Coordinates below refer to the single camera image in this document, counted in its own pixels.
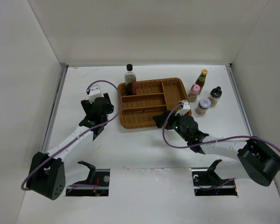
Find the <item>dark sauce bottle black cap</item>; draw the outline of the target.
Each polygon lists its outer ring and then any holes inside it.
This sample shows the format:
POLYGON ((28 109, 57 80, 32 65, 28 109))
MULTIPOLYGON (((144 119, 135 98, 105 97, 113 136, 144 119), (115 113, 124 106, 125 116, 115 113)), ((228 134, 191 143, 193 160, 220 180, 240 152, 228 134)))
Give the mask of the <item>dark sauce bottle black cap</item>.
POLYGON ((126 74, 125 74, 125 87, 126 87, 126 95, 136 95, 137 94, 137 83, 136 83, 136 75, 133 72, 133 65, 126 65, 126 74))

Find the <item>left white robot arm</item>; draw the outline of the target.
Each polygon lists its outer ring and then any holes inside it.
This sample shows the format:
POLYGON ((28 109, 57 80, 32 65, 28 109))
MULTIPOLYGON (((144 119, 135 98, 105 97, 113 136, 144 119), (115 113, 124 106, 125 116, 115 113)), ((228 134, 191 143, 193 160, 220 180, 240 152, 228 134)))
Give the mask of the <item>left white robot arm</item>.
POLYGON ((108 115, 114 111, 108 93, 93 95, 88 100, 82 100, 81 105, 85 117, 75 131, 55 148, 33 156, 28 179, 24 183, 27 190, 56 200, 64 188, 71 185, 66 183, 65 163, 103 132, 108 115))

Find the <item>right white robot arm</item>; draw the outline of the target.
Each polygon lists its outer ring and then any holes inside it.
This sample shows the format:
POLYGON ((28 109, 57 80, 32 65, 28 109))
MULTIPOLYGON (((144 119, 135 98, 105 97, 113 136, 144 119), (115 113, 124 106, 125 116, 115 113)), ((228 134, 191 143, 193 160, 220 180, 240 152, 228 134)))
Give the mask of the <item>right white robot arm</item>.
POLYGON ((256 136, 216 138, 198 129, 198 123, 188 115, 169 110, 153 117, 158 128, 174 130, 195 153, 230 158, 231 162, 216 160, 207 170, 211 184, 230 178, 251 179, 269 186, 280 171, 280 149, 256 136))

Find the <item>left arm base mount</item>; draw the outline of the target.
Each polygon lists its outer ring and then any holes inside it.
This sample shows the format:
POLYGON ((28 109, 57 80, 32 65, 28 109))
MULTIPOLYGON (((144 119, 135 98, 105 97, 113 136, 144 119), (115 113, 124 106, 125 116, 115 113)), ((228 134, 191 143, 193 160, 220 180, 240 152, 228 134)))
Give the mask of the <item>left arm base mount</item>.
POLYGON ((83 173, 81 180, 73 182, 66 188, 65 196, 109 196, 110 169, 96 169, 85 161, 79 161, 79 165, 87 169, 87 176, 83 173))

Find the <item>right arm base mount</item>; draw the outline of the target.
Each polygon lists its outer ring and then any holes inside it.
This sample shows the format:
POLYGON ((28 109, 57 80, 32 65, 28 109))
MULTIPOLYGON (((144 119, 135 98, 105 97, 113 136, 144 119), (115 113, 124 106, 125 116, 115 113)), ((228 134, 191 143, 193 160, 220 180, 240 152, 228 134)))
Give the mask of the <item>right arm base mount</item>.
POLYGON ((215 160, 208 168, 191 170, 195 196, 237 196, 235 178, 221 179, 215 169, 222 160, 215 160))

